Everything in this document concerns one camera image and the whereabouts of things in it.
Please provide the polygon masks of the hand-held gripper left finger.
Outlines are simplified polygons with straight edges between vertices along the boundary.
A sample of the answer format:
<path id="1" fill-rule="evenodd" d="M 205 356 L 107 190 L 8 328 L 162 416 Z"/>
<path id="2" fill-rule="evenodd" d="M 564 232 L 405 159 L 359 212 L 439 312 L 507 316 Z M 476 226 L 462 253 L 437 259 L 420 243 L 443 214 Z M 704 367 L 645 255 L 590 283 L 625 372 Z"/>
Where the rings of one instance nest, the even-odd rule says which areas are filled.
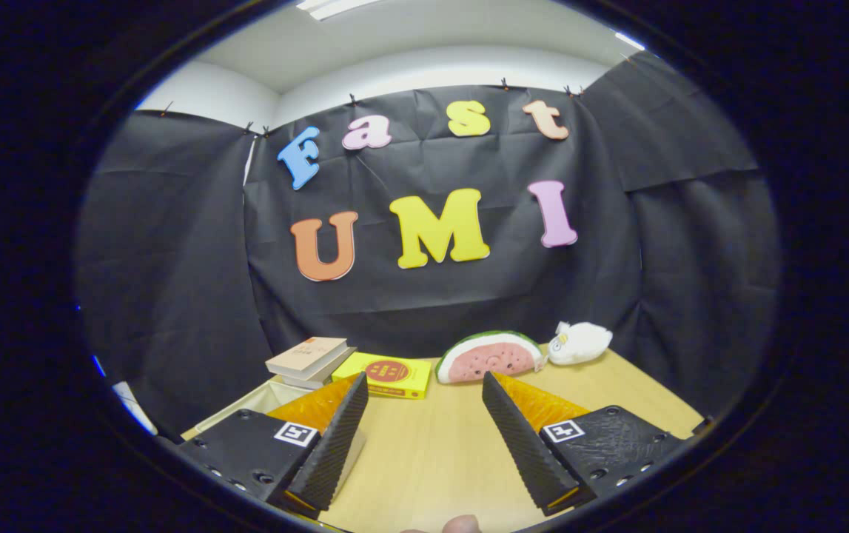
<path id="1" fill-rule="evenodd" d="M 340 485 L 368 398 L 356 372 L 267 414 L 235 409 L 177 449 L 242 494 L 316 518 Z"/>

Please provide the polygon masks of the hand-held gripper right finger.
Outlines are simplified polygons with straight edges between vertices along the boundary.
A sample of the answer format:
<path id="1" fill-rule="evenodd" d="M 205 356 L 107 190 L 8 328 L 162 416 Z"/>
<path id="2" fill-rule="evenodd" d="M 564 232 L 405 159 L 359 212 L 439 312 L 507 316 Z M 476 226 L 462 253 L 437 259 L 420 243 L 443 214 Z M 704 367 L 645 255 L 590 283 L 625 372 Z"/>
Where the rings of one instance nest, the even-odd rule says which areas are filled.
<path id="1" fill-rule="evenodd" d="M 620 406 L 588 411 L 499 372 L 484 372 L 482 399 L 546 516 L 616 495 L 684 444 Z"/>

